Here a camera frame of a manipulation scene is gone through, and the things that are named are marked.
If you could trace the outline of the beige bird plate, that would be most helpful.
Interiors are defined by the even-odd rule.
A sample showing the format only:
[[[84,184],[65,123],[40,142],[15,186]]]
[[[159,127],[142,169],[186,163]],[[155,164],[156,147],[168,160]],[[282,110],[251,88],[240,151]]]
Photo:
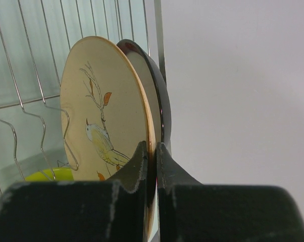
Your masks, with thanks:
[[[60,88],[65,151],[79,182],[114,183],[113,198],[143,190],[143,240],[154,222],[156,135],[142,80],[114,43],[87,36],[71,48]]]

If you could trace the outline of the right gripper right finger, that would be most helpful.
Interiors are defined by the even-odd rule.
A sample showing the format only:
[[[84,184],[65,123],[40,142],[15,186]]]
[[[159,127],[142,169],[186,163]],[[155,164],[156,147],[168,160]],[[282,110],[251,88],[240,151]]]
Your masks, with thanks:
[[[304,241],[294,198],[277,186],[204,185],[157,144],[160,241]]]

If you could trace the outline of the yellow-green bowl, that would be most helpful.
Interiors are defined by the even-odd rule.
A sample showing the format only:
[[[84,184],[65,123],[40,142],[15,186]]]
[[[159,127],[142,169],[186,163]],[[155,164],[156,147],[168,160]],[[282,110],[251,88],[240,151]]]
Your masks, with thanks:
[[[56,181],[64,181],[64,180],[74,180],[73,179],[73,175],[72,175],[72,171],[70,168],[66,168],[66,167],[56,167],[53,168],[53,171],[51,171],[50,169],[44,169],[44,170],[40,170],[37,171],[27,177],[25,177],[25,180],[27,182],[47,182],[47,181],[51,181],[51,180],[56,180]]]

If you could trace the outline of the red rimmed plate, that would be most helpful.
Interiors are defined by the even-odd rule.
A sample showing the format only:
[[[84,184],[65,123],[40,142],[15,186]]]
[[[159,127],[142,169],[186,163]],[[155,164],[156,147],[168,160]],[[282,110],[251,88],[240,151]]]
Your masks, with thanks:
[[[163,142],[170,148],[171,107],[161,71],[154,60],[134,41],[123,39],[117,46],[128,58],[142,83],[150,105],[156,142]],[[136,83],[128,78],[120,81],[119,94],[123,98],[119,104],[124,120],[120,121],[121,139],[117,142],[117,148],[132,157],[138,142],[147,140],[141,96]]]

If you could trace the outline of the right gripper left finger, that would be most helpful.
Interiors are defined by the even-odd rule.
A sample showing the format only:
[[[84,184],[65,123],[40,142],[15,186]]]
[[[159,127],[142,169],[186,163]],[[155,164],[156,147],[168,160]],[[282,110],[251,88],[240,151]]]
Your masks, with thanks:
[[[147,148],[105,181],[20,182],[0,198],[0,241],[147,241]]]

